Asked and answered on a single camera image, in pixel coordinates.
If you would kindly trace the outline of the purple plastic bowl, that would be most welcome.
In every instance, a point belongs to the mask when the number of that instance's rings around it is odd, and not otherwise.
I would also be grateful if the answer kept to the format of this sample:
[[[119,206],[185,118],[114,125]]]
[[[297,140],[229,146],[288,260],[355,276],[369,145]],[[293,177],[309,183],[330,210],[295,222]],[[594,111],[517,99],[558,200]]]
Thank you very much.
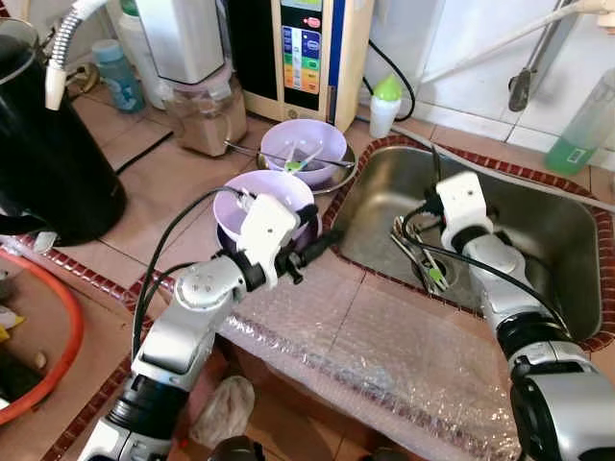
[[[335,170],[341,170],[337,165],[346,154],[346,137],[329,123],[313,119],[290,119],[269,129],[259,144],[260,153],[273,170],[283,170],[282,149],[291,144],[322,144],[327,149],[320,159],[326,167],[322,170],[293,173],[307,185],[317,185],[328,180]]]
[[[225,187],[243,190],[250,194],[271,194],[291,211],[303,212],[302,224],[291,234],[291,246],[296,251],[306,249],[320,234],[320,206],[313,201],[311,189],[298,177],[278,170],[254,170],[241,173],[229,180]],[[221,250],[233,252],[234,241],[240,234],[240,227],[247,211],[240,203],[240,197],[233,192],[220,192],[212,199],[212,216],[216,221],[216,237]]]

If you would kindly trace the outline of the white water filter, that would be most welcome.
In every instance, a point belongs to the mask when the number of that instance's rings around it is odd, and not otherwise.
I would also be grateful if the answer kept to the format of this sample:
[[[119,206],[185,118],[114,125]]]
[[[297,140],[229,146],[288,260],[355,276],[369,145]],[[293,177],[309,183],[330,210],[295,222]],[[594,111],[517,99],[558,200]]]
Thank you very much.
[[[220,0],[135,0],[181,148],[219,158],[247,133]]]

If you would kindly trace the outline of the stainless steel sink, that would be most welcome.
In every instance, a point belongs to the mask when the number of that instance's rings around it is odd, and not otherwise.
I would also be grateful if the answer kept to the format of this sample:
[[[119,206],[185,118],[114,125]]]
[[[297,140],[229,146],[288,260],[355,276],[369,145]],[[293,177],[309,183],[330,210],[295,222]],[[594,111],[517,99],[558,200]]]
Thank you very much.
[[[465,170],[451,158],[412,146],[379,146],[363,153],[357,176],[339,190],[327,209],[326,223],[337,233],[335,251],[366,272],[425,293],[416,267],[390,232],[397,216],[426,201],[436,177]],[[612,341],[612,310],[603,299],[607,284],[599,237],[605,232],[583,204],[551,196],[491,176],[480,188],[495,225],[527,256],[534,288],[557,308],[572,337],[586,351],[602,350]]]

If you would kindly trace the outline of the green white spoon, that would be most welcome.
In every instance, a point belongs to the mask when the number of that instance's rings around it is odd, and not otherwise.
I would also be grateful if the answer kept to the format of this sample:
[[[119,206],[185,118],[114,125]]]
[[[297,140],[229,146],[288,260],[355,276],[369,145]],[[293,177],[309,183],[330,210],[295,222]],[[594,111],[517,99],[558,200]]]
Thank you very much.
[[[320,157],[326,150],[322,144],[291,144],[282,149],[283,170],[289,173],[324,170],[326,165]]]

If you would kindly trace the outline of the green handled steel utensil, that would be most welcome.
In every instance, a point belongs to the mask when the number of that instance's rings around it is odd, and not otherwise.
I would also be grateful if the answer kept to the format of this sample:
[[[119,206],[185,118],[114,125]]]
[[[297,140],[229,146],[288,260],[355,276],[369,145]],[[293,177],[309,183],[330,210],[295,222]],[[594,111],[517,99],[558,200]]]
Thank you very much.
[[[442,296],[450,289],[447,271],[442,262],[434,257],[433,252],[426,249],[422,229],[413,223],[409,215],[395,216],[388,236],[405,258],[411,260],[414,277],[421,282],[423,288],[430,294]]]

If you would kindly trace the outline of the white bottle green cap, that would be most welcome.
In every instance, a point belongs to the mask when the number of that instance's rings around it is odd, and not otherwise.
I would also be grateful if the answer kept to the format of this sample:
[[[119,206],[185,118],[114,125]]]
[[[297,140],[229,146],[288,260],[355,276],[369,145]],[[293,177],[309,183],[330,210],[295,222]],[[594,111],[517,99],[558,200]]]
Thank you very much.
[[[403,85],[399,76],[388,74],[374,86],[369,102],[369,133],[374,139],[388,136],[402,104]]]

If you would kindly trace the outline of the metal wall faucet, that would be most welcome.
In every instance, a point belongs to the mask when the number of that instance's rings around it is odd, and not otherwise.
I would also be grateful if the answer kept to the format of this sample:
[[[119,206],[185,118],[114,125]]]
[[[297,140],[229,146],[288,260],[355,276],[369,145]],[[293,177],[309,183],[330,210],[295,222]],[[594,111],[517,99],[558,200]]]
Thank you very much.
[[[532,45],[526,65],[517,75],[509,80],[508,109],[510,111],[526,110],[535,89],[539,87],[542,74],[551,66],[554,58],[561,52],[567,32],[571,31],[573,10],[571,6],[578,0],[557,0],[548,17],[540,19],[529,27],[529,31],[541,31]]]

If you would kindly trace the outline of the small blue bottle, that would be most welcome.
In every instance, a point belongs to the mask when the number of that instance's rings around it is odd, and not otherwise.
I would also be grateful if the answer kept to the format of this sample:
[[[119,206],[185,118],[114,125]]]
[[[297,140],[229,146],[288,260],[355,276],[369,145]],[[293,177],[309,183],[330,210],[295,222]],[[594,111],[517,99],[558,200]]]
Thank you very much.
[[[117,39],[102,39],[92,43],[89,50],[100,71],[101,83],[109,90],[115,108],[123,113],[145,109],[141,84],[122,44]]]

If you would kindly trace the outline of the beige water ionizer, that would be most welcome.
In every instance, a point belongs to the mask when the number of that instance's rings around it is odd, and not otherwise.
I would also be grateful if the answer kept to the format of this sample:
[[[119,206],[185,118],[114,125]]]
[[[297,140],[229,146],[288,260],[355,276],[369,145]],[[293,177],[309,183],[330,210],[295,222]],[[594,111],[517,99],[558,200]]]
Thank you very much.
[[[355,122],[375,0],[221,0],[246,110]]]

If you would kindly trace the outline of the clear bubble wrap sheet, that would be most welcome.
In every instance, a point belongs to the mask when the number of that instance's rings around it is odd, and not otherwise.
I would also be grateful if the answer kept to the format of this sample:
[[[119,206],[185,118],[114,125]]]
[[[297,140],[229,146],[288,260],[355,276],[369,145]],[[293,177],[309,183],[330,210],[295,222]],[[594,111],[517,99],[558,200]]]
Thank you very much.
[[[219,334],[347,416],[431,461],[518,461],[508,365],[479,317],[341,258],[157,320],[189,343]]]

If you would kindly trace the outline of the black electric kettle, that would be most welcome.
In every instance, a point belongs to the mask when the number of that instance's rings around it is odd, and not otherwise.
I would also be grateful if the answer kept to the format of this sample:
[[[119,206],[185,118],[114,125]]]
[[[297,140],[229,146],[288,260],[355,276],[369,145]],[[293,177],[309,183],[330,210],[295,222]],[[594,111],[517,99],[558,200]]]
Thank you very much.
[[[128,199],[74,107],[45,106],[45,76],[36,28],[0,17],[0,234],[76,246],[113,229]]]

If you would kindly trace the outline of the red plastic basin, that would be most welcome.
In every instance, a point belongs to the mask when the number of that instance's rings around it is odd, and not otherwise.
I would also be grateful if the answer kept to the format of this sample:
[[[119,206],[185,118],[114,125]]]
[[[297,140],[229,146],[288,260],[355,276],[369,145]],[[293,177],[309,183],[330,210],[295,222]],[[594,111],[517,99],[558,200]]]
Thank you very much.
[[[81,312],[81,303],[73,295],[73,290],[62,282],[54,274],[47,271],[39,264],[31,262],[30,259],[22,257],[22,255],[10,254],[5,250],[0,250],[0,258],[7,260],[9,263],[16,264],[18,267],[26,269],[27,272],[44,282],[50,290],[53,291],[61,300],[64,307],[67,324],[69,325],[69,337],[65,343],[64,352],[59,355],[56,364],[49,369],[49,372],[44,375],[44,378],[37,383],[26,395],[21,399],[14,400],[12,403],[0,408],[0,425],[8,425],[13,419],[25,416],[31,412],[31,409],[36,404],[48,399],[49,395],[58,387],[62,379],[71,369],[71,366],[78,359],[79,352],[84,342],[85,320],[83,312]]]

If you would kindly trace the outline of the crumpled beige cloth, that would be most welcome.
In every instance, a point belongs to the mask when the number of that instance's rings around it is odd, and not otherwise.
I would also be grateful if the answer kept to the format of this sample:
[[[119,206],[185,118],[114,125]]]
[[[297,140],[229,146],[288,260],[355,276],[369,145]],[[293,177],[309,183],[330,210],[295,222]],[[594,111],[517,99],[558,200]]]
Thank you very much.
[[[255,387],[246,377],[225,377],[190,427],[189,439],[202,447],[214,449],[225,439],[243,435],[257,398]]]

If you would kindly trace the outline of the green dish soap bottle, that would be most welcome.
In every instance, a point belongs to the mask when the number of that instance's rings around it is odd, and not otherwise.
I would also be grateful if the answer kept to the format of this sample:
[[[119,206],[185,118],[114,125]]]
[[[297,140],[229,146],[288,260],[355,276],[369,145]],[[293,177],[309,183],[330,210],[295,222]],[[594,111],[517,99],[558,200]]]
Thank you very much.
[[[546,167],[557,176],[574,176],[605,145],[614,126],[615,71],[607,70],[546,154]]]

